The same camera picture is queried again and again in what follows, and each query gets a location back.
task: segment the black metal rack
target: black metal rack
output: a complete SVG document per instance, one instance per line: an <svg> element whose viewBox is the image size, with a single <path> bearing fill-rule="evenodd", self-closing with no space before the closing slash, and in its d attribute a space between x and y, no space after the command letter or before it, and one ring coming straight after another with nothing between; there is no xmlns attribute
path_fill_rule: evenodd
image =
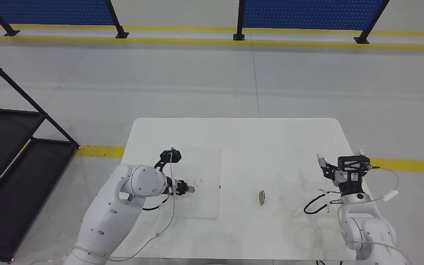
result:
<svg viewBox="0 0 424 265"><path fill-rule="evenodd" d="M356 41L357 44L369 44L369 42L367 41L366 38L368 38L368 35L371 33L371 30L376 25L378 19L382 15L384 9L386 9L388 3L389 3L389 0L384 0L383 3L382 3L382 5L378 9L377 13L372 18L372 20L371 20L370 24L368 25L368 27L364 31L361 32L361 34L360 34L359 37L354 37L353 38L353 39L355 39L355 41Z"/></svg>
<svg viewBox="0 0 424 265"><path fill-rule="evenodd" d="M0 109L0 262L14 255L79 144L1 68L0 76L37 111ZM49 121L68 141L34 138Z"/></svg>
<svg viewBox="0 0 424 265"><path fill-rule="evenodd" d="M5 36L11 36L18 34L20 30L14 30L12 26L9 23L6 23L1 17L0 17L0 25L6 30Z"/></svg>
<svg viewBox="0 0 424 265"><path fill-rule="evenodd" d="M376 11L376 14L370 21L370 24L364 29L359 37L354 37L357 44L369 44L367 41L368 35L370 35L371 30L376 25L378 19L382 15L384 9L386 8L389 0L383 0L382 4ZM238 0L238 19L237 19L237 33L233 34L233 40L244 40L244 34L242 33L244 28L244 10L246 6L246 0Z"/></svg>
<svg viewBox="0 0 424 265"><path fill-rule="evenodd" d="M113 8L111 0L106 0L107 8L109 9L109 12L111 14L113 24L115 24L115 27L117 28L118 35L115 38L127 38L127 36L130 34L129 32L124 31L124 27L119 24L117 14L115 12L115 9Z"/></svg>

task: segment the gray floor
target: gray floor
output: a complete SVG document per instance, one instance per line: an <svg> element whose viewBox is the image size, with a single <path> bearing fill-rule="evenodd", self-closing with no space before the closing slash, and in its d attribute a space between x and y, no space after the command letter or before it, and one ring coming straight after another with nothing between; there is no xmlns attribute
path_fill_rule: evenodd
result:
<svg viewBox="0 0 424 265"><path fill-rule="evenodd" d="M424 158L423 53L2 43L0 62L80 144L124 146L138 117L334 117L354 151ZM31 109L2 80L0 95L3 109ZM44 125L38 134L60 138ZM59 260L118 163L75 158L22 244L17 264ZM423 174L399 176L400 195L378 207L395 227L399 248L420 264ZM367 182L378 196L394 180L370 174Z"/></svg>

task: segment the blue fence panel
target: blue fence panel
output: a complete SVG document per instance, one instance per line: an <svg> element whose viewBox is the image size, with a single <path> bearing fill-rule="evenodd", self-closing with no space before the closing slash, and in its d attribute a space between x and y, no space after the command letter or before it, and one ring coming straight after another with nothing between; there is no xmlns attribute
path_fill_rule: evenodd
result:
<svg viewBox="0 0 424 265"><path fill-rule="evenodd" d="M246 0L245 28L365 30L384 0Z"/></svg>
<svg viewBox="0 0 424 265"><path fill-rule="evenodd" d="M113 25L105 0L0 0L11 24Z"/></svg>

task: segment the metal frame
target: metal frame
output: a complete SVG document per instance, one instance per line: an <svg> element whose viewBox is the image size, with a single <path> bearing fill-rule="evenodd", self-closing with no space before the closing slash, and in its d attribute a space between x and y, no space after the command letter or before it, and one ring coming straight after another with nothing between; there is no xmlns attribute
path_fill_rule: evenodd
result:
<svg viewBox="0 0 424 265"><path fill-rule="evenodd" d="M362 31L361 35L359 37L354 37L356 43L358 44L369 44L367 41L368 36L371 33L371 30L376 25L378 19L382 15L384 9L387 7L387 4L389 3L389 0L384 0L380 8L377 10L376 15L372 18L371 23L368 25L368 27ZM244 40L244 34L242 33L243 30L243 23L244 23L244 6L246 4L246 0L239 0L238 1L238 19L237 19L237 33L233 34L233 40Z"/></svg>
<svg viewBox="0 0 424 265"><path fill-rule="evenodd" d="M0 17L0 25L6 30L5 36L13 37L14 35L18 34L20 30L14 30L9 23L6 23L1 17Z"/></svg>
<svg viewBox="0 0 424 265"><path fill-rule="evenodd" d="M115 10L113 8L111 0L105 0L107 4L107 8L109 9L109 12L113 19L113 24L115 24L115 27L117 27L118 35L115 38L127 38L129 32L125 32L124 28L119 24L117 14L115 13Z"/></svg>
<svg viewBox="0 0 424 265"><path fill-rule="evenodd" d="M80 148L80 145L54 120L52 117L40 107L37 102L35 102L23 89L13 81L13 79L8 76L3 69L0 68L0 76L7 82L11 87L13 87L21 96L23 96L47 121L50 121L50 123L58 129L60 133L62 133L74 146L76 146L78 149Z"/></svg>
<svg viewBox="0 0 424 265"><path fill-rule="evenodd" d="M238 1L238 19L237 19L237 33L233 34L233 40L244 40L243 23L244 23L244 6L246 0Z"/></svg>
<svg viewBox="0 0 424 265"><path fill-rule="evenodd" d="M378 19L382 15L384 9L387 7L387 4L389 3L389 0L384 0L380 8L377 10L376 15L371 20L371 23L368 25L368 27L362 31L359 37L354 37L357 44L369 44L366 38L368 38L368 35L370 35L372 28L376 25Z"/></svg>
<svg viewBox="0 0 424 265"><path fill-rule="evenodd" d="M10 109L0 109L0 114L2 113L16 113L16 114L33 114L34 116L38 116L37 122L34 124L33 128L31 130L28 130L26 132L26 136L22 138L22 141L20 141L14 150L7 156L4 163L0 161L0 175L7 169L7 167L11 164L13 159L15 159L16 154L19 153L19 150L22 148L22 146L25 145L25 143L28 141L29 138L32 138L33 134L37 131L37 129L40 127L40 125L43 123L45 118L41 115L41 113L36 111L17 111L17 110L10 110Z"/></svg>
<svg viewBox="0 0 424 265"><path fill-rule="evenodd" d="M15 232L14 237L17 240L12 241L12 242L8 242L8 247L10 249L7 252L5 252L5 251L1 252L2 255L0 256L0 262L7 262L8 264L12 264L15 261L15 255L16 255L20 245L24 241L27 233L29 232L30 228L32 227L32 224L36 221L38 215L42 211L44 205L48 201L48 198L50 197L50 195L54 191L54 188L56 187L60 178L63 176L64 172L66 171L66 168L70 164L72 157L75 155L76 150L77 150L77 148L74 147L68 141L50 140L50 139L37 139L37 138L31 137L30 140L28 141L28 144L23 148L22 152L18 155L18 158L11 163L9 168L3 174L2 178L0 179L0 187L4 186L5 183L9 182L10 180L13 180L14 179L13 176L14 177L17 176L16 174L14 174L14 172L19 168L25 168L26 166L28 166L28 161L31 161L31 163L30 163L31 165L32 164L39 164L40 160L34 161L34 160L27 160L25 158L27 158L29 152L31 152L31 149L34 148L34 144L42 144L42 143L47 143L47 142L54 142L56 144L63 144L64 146L71 146L73 150L70 150L70 152L68 154L66 154L65 156L63 156L63 154L57 156L55 158L56 161L52 161L52 160L48 161L50 166L52 164L57 165L58 171L55 173L55 178L53 178L53 179L50 178L50 180L47 184L47 187L45 186L42 193L37 192L38 191L38 188L37 188L37 189L32 189L31 193L25 193L24 194L24 195L26 195L27 199L28 199L28 197L30 197L30 199L32 201L35 201L36 205L34 205L34 207L31 207L31 208L28 208L26 205L20 205L19 211L21 211L21 212L25 211L26 213L30 212L30 217L25 219L25 224L19 225L19 228L22 229L22 230L18 229L18 231L16 231L16 227L14 227L14 226L10 227L10 229L12 229L12 231ZM37 178L37 179L39 181L46 183L45 181L43 181L43 179L46 177L46 175L51 176L51 174L53 174L53 173L50 172L48 174L43 174L43 176L41 176L40 178ZM21 195L19 195L19 192L21 191L20 189L15 188L15 189L8 189L8 190L12 191L13 195L21 196Z"/></svg>

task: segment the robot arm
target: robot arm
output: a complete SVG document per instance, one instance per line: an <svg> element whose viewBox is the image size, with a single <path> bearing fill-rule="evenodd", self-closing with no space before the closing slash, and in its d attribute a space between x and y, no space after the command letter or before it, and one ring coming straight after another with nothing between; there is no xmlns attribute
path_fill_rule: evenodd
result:
<svg viewBox="0 0 424 265"><path fill-rule="evenodd" d="M164 151L162 163L181 159L177 150ZM169 194L171 179L152 166L120 164L100 189L84 215L78 239L64 265L105 264L134 227L147 197ZM194 192L184 181L176 182L176 195ZM120 199L119 193L129 194Z"/></svg>
<svg viewBox="0 0 424 265"><path fill-rule="evenodd" d="M341 199L331 201L341 204L340 225L345 244L356 251L356 260L369 265L410 265L406 257L395 249L394 228L378 212L370 196L362 190L362 178L373 167L362 151L356 156L339 157L338 166L317 155L326 178L340 189ZM354 214L367 214L357 217Z"/></svg>

